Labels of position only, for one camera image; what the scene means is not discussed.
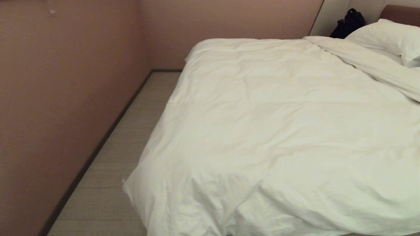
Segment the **wooden floor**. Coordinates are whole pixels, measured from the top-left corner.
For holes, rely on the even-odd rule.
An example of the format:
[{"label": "wooden floor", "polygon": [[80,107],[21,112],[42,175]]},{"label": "wooden floor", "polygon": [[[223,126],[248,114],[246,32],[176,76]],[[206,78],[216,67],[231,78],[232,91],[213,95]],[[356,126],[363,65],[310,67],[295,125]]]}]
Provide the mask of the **wooden floor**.
[{"label": "wooden floor", "polygon": [[180,73],[155,72],[84,175],[48,236],[145,236],[122,180],[143,148]]}]

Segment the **black bag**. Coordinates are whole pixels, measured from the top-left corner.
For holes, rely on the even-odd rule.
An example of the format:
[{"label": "black bag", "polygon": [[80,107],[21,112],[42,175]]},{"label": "black bag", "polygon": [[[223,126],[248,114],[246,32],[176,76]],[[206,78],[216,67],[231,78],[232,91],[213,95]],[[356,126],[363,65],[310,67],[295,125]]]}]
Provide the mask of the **black bag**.
[{"label": "black bag", "polygon": [[331,38],[344,39],[356,29],[365,26],[365,18],[354,8],[347,12],[344,20],[338,21],[338,26],[331,34]]}]

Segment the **pillow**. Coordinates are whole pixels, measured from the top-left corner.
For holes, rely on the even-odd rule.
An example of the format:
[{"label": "pillow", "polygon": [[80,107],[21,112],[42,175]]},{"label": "pillow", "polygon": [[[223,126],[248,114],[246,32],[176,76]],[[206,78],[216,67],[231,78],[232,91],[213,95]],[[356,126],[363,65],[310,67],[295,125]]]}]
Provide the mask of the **pillow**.
[{"label": "pillow", "polygon": [[357,29],[346,40],[402,57],[404,66],[420,66],[420,27],[379,20]]}]

